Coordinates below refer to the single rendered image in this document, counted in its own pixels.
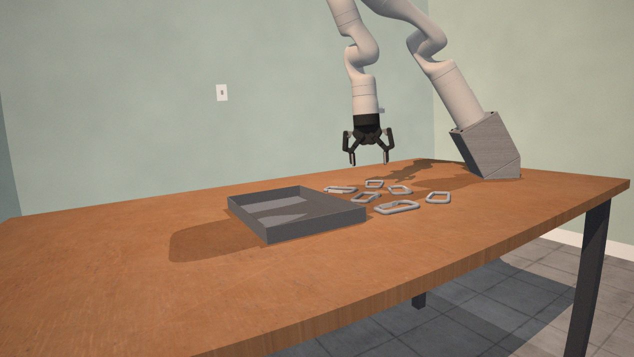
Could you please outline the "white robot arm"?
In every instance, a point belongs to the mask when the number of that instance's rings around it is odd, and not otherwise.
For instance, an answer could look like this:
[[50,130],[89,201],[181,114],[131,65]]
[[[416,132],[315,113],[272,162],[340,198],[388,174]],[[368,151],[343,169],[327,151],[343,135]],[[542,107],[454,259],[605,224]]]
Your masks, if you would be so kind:
[[[459,130],[474,125],[485,116],[479,100],[452,59],[436,61],[433,55],[448,43],[442,29],[410,0],[360,0],[375,14],[409,22],[418,30],[406,39],[410,54],[430,82]],[[364,66],[377,62],[380,50],[366,28],[354,0],[326,0],[342,37],[351,37],[343,54],[352,90],[352,114],[381,114],[376,79],[365,74]]]

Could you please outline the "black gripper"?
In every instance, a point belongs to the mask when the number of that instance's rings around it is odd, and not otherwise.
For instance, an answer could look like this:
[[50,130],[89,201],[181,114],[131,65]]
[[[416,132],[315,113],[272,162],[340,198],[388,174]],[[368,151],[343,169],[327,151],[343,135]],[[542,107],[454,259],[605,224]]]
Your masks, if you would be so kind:
[[[349,162],[352,167],[356,166],[355,149],[358,145],[374,145],[377,144],[383,149],[383,162],[387,165],[390,161],[389,151],[395,147],[394,138],[392,134],[392,128],[383,128],[380,126],[380,113],[369,113],[362,115],[353,115],[354,130],[343,132],[342,150],[348,152]],[[380,138],[380,136],[388,136],[389,145],[387,146]],[[349,145],[349,138],[353,135],[355,142],[351,147]]]

